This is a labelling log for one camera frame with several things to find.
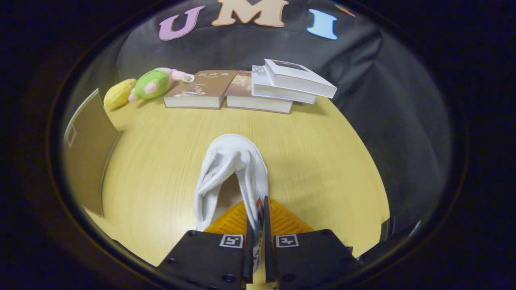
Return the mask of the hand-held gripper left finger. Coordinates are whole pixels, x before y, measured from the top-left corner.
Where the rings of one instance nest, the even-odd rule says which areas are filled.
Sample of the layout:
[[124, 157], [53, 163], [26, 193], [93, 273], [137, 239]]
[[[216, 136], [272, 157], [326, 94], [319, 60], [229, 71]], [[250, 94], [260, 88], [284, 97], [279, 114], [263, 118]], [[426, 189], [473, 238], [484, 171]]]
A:
[[253, 282], [253, 242], [239, 202], [205, 231], [187, 231], [157, 270], [199, 290], [245, 290]]

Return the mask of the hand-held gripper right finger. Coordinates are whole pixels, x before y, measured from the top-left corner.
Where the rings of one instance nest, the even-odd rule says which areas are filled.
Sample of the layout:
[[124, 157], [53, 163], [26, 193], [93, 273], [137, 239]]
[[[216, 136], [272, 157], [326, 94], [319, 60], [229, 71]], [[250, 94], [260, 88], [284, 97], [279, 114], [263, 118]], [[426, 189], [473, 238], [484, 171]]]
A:
[[360, 267], [330, 229], [274, 234], [269, 198], [264, 201], [264, 264], [266, 282], [275, 290], [322, 290]]

